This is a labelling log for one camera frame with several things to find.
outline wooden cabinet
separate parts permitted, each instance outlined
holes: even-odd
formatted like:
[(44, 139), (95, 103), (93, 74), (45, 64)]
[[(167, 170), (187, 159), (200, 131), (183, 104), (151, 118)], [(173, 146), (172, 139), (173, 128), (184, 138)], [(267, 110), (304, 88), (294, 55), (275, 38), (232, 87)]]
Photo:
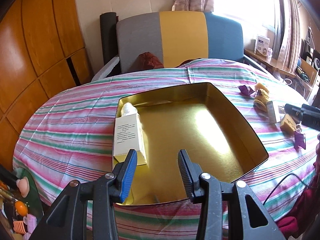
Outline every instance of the wooden cabinet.
[(75, 0), (15, 0), (0, 22), (0, 163), (12, 169), (20, 132), (48, 98), (91, 78)]

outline white product box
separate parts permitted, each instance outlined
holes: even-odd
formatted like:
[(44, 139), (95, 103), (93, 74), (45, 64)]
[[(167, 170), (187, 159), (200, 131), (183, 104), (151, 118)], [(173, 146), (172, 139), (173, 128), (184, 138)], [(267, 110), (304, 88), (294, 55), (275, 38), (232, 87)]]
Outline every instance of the white product box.
[(269, 49), (269, 43), (270, 43), (269, 38), (258, 35), (256, 39), (256, 44), (254, 46), (254, 52), (266, 57)]
[(130, 149), (138, 154), (138, 164), (146, 164), (143, 143), (142, 126), (138, 114), (116, 118), (113, 156), (118, 162), (123, 162)]
[(267, 110), (269, 116), (269, 123), (280, 122), (280, 114), (278, 104), (275, 101), (267, 102)]

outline metal rivet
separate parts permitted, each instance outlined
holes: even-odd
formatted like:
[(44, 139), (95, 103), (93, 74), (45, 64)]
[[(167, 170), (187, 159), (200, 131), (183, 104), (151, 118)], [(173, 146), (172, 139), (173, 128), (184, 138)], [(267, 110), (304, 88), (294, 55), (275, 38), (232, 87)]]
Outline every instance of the metal rivet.
[(210, 175), (209, 173), (204, 172), (204, 173), (201, 174), (201, 178), (203, 178), (203, 179), (210, 179), (210, 178), (211, 178), (211, 175)]
[(238, 180), (237, 181), (237, 186), (238, 187), (245, 187), (247, 184), (243, 180)]
[(76, 180), (76, 179), (74, 179), (74, 180), (72, 180), (72, 181), (69, 182), (69, 185), (70, 185), (71, 187), (78, 186), (78, 184), (79, 184), (79, 181)]
[(104, 176), (106, 177), (106, 179), (113, 179), (115, 177), (115, 175), (112, 172), (109, 172)]

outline window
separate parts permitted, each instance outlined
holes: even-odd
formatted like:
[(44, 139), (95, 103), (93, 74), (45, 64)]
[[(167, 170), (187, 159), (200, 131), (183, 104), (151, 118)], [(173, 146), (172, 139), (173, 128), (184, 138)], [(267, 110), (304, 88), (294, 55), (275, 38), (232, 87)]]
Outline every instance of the window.
[(275, 31), (274, 0), (214, 0), (214, 14)]

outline striped tablecloth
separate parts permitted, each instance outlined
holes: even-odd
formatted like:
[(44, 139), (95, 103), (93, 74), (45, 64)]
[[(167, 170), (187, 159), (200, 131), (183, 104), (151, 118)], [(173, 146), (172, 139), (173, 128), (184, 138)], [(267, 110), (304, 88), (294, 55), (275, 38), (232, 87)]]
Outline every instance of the striped tablecloth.
[[(253, 96), (240, 94), (237, 86), (263, 82), (271, 99), (279, 105), (301, 106), (306, 101), (290, 87), (248, 65), (218, 59), (194, 60), (179, 68), (123, 74), (66, 90), (51, 98), (30, 118), (21, 132), (14, 167), (33, 175), (41, 199), (51, 204), (73, 179), (95, 180), (111, 171), (113, 128), (118, 100), (147, 90), (210, 82), (242, 113), (269, 153), (269, 159), (244, 177), (264, 201), (288, 173), (309, 183), (314, 176), (318, 132), (303, 127), (307, 149), (293, 147), (279, 124), (270, 125), (265, 112), (252, 107)], [(279, 220), (293, 207), (304, 186), (288, 177), (273, 193), (266, 208)], [(224, 225), (228, 224), (224, 205)], [(153, 206), (116, 206), (116, 221), (122, 239), (195, 239), (200, 206), (188, 200)], [(88, 205), (88, 227), (92, 226), (92, 203)]]

